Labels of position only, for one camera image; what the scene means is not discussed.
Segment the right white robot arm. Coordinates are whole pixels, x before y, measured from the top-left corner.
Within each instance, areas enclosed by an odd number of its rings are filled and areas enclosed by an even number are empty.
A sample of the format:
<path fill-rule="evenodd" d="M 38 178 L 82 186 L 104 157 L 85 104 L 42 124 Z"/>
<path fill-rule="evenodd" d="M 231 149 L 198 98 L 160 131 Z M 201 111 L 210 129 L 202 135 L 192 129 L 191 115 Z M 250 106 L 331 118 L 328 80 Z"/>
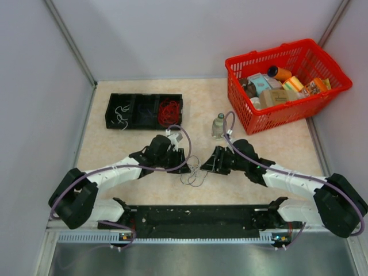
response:
<path fill-rule="evenodd" d="M 299 196 L 297 200 L 283 199 L 268 213 L 274 227 L 299 221 L 320 225 L 338 237 L 347 238 L 360 234 L 356 228 L 365 226 L 367 203 L 344 176 L 314 177 L 287 170 L 276 162 L 260 158 L 245 139 L 227 147 L 216 146 L 201 170 L 221 175 L 242 171 L 253 183 Z"/>

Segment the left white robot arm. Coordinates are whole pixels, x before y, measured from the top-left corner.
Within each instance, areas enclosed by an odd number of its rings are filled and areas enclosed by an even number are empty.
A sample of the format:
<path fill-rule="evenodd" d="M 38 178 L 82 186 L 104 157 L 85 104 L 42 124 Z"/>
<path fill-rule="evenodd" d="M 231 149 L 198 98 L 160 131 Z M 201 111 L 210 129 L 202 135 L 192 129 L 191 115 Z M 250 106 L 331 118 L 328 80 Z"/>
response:
<path fill-rule="evenodd" d="M 188 173 L 184 150 L 178 147 L 181 133 L 156 135 L 150 145 L 126 158 L 95 171 L 73 168 L 66 173 L 48 204 L 69 229 L 91 221 L 109 221 L 118 228 L 130 223 L 129 208 L 118 197 L 101 195 L 117 185 L 141 179 L 155 171 Z"/>

